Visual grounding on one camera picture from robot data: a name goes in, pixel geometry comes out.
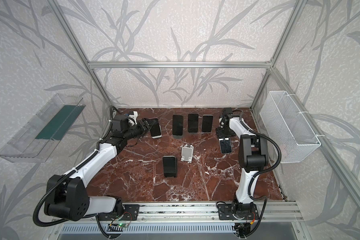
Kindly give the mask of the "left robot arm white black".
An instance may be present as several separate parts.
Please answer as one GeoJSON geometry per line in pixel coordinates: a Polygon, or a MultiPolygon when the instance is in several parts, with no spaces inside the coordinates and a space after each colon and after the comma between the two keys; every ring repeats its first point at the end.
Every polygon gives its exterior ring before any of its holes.
{"type": "Polygon", "coordinates": [[[98,214],[114,214],[117,217],[124,214],[121,198],[90,197],[87,186],[128,145],[129,140],[145,136],[158,124],[158,120],[138,120],[136,115],[118,115],[110,122],[108,132],[88,157],[65,174],[54,175],[48,180],[46,193],[33,213],[37,226],[49,227],[98,214]]]}

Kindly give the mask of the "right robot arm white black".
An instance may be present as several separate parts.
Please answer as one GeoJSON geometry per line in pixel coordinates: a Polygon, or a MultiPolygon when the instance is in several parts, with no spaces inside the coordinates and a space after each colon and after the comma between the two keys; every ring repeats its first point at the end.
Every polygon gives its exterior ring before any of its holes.
{"type": "Polygon", "coordinates": [[[231,137],[239,138],[238,162],[242,170],[239,187],[235,193],[235,202],[249,204],[253,201],[258,176],[256,173],[268,165],[267,140],[254,134],[254,130],[245,123],[242,114],[235,114],[232,108],[224,108],[216,128],[221,153],[232,152],[231,137]]]}

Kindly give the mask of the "black phone front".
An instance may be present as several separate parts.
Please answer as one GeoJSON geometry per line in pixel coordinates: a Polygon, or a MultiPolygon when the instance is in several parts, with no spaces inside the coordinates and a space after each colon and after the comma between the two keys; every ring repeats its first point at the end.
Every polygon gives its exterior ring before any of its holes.
{"type": "Polygon", "coordinates": [[[163,157],[163,170],[164,175],[176,175],[177,176],[177,159],[174,156],[163,157]]]}

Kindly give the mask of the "white folding phone stand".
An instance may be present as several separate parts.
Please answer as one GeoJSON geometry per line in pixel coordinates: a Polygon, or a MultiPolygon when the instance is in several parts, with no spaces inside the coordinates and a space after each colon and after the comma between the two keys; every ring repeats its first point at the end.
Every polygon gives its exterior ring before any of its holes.
{"type": "Polygon", "coordinates": [[[193,159],[193,153],[194,153],[193,145],[191,144],[184,145],[181,151],[182,154],[181,161],[191,163],[193,159]]]}

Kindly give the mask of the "white-edged phone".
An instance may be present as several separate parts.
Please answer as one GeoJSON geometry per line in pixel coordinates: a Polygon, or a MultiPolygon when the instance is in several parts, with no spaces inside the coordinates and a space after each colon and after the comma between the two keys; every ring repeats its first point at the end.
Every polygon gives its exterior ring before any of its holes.
{"type": "Polygon", "coordinates": [[[232,144],[230,138],[221,138],[219,139],[221,153],[223,155],[232,153],[232,144]]]}

